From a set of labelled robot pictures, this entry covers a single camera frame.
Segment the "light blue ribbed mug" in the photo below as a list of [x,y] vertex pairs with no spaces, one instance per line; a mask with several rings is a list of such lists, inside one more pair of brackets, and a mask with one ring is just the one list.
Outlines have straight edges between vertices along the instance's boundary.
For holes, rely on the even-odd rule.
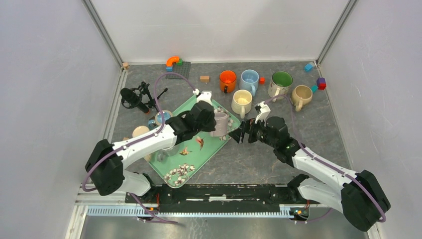
[[259,74],[252,69],[247,69],[241,73],[239,81],[239,89],[247,90],[253,97],[259,85]]

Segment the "floral cream mug green inside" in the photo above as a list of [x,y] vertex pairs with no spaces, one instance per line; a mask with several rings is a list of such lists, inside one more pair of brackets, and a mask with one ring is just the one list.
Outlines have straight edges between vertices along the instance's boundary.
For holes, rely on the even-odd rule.
[[268,87],[268,95],[272,98],[277,95],[287,95],[291,85],[293,83],[293,77],[285,71],[277,71],[273,73],[270,85]]

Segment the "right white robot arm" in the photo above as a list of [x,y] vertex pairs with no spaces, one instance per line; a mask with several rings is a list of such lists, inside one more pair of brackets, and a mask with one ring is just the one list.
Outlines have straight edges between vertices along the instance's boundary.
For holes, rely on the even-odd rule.
[[238,143],[261,142],[273,148],[277,159],[303,171],[288,183],[291,202],[315,201],[342,213],[360,231],[386,221],[391,204],[374,174],[344,169],[314,153],[291,137],[283,118],[244,120],[229,133]]

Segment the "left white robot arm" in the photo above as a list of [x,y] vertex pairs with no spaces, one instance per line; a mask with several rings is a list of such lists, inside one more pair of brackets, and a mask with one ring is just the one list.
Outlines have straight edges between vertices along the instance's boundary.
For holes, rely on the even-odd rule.
[[150,203],[156,198],[156,189],[145,175],[128,172],[126,168],[149,154],[191,140],[199,132],[214,131],[215,126],[212,103],[200,100],[191,110],[163,121],[158,129],[114,144],[101,140],[86,164],[86,178],[94,186],[87,188],[84,182],[82,188],[85,192],[97,191],[101,196],[123,191]]

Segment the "tan ceramic mug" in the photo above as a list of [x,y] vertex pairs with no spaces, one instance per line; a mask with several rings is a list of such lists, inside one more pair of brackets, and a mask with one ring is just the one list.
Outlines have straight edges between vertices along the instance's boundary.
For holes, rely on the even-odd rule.
[[299,112],[304,106],[309,104],[312,99],[313,92],[311,88],[305,85],[296,86],[291,94],[291,101],[296,112]]

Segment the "mauve mug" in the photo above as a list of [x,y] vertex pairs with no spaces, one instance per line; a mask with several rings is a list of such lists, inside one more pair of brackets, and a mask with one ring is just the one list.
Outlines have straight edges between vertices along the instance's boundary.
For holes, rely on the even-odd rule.
[[222,137],[228,133],[228,120],[229,115],[222,112],[217,112],[214,114],[214,119],[216,121],[215,130],[210,132],[211,137]]

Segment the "orange mug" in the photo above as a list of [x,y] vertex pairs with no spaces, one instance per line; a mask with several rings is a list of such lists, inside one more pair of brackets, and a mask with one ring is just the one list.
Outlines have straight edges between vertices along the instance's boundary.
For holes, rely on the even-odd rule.
[[219,87],[225,94],[235,90],[237,76],[231,70],[224,70],[219,75]]

